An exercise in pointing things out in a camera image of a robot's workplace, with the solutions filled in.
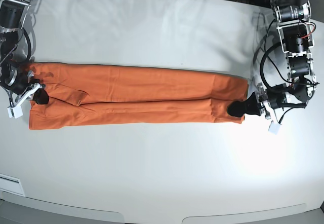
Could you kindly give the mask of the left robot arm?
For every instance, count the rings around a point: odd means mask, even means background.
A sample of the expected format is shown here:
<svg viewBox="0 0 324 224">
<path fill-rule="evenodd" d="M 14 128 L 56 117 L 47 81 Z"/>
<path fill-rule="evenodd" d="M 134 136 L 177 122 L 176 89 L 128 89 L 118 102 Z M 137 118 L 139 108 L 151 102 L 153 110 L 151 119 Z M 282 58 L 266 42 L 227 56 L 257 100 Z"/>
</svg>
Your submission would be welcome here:
<svg viewBox="0 0 324 224">
<path fill-rule="evenodd" d="M 316 24 L 312 22 L 309 0 L 269 0 L 273 10 L 279 42 L 270 48 L 264 48 L 259 72 L 261 83 L 245 101 L 235 101 L 227 112 L 233 117 L 247 115 L 265 115 L 274 124 L 283 119 L 276 117 L 276 109 L 305 108 L 314 96 L 318 82 L 313 68 L 310 48 L 314 46 L 313 33 Z M 286 56 L 288 79 L 281 85 L 271 86 L 265 78 L 264 66 L 270 59 L 270 53 L 281 48 Z"/>
</svg>

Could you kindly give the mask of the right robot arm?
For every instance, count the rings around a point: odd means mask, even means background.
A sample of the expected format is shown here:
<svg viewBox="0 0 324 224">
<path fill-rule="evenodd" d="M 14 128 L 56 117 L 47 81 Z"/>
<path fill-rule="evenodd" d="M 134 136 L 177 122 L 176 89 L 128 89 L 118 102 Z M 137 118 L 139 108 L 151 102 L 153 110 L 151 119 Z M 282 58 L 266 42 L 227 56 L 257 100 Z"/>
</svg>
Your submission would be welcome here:
<svg viewBox="0 0 324 224">
<path fill-rule="evenodd" d="M 1 87 L 6 91 L 10 106 L 14 106 L 12 95 L 16 94 L 16 102 L 32 100 L 36 104 L 45 105 L 49 96 L 45 85 L 35 79 L 33 72 L 24 72 L 23 67 L 31 59 L 31 41 L 24 28 L 27 11 L 32 0 L 1 0 Z M 14 52 L 22 39 L 26 39 L 27 56 L 17 62 Z"/>
</svg>

